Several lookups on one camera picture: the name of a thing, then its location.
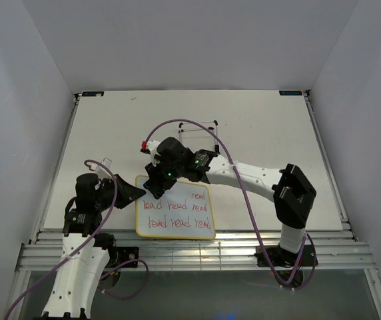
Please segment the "yellow framed whiteboard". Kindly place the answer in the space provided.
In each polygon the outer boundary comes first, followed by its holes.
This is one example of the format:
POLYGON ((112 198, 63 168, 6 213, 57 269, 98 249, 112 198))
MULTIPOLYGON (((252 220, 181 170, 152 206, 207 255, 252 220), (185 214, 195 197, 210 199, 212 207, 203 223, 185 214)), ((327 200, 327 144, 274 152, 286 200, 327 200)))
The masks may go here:
POLYGON ((213 240, 216 236, 209 190, 178 182, 160 199, 147 191, 136 201, 137 234, 156 239, 213 240))

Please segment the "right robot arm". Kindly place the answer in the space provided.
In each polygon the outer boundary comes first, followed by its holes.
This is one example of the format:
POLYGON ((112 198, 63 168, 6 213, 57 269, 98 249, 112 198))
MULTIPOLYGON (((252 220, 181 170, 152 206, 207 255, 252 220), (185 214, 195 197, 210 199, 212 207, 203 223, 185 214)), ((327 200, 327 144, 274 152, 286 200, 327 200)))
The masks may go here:
POLYGON ((143 142, 141 152, 150 155, 144 187, 161 198, 180 178, 191 182, 225 185, 246 190, 272 201, 281 222, 277 247, 266 252, 274 266, 286 267, 300 261, 306 222, 316 190, 302 170, 293 164, 284 169, 266 169, 244 163, 230 163, 214 151, 193 152, 178 139, 143 142))

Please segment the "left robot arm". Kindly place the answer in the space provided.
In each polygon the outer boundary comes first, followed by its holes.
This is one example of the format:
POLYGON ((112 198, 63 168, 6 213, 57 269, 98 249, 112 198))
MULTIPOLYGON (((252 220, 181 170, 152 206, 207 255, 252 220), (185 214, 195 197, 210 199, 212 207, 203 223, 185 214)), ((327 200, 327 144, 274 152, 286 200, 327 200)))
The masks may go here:
POLYGON ((76 179, 76 195, 65 208, 61 266, 42 319, 90 319, 95 292, 105 266, 114 265, 114 237, 100 233, 102 213, 123 209, 145 195, 119 175, 100 179, 86 173, 76 179))

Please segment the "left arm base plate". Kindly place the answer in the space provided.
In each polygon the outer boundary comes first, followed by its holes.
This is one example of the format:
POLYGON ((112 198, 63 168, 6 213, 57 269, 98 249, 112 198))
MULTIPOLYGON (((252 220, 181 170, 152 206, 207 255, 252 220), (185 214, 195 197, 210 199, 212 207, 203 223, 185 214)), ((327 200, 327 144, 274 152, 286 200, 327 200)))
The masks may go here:
POLYGON ((113 269, 129 260, 139 258, 139 247, 110 247, 108 248, 109 261, 106 269, 113 269))

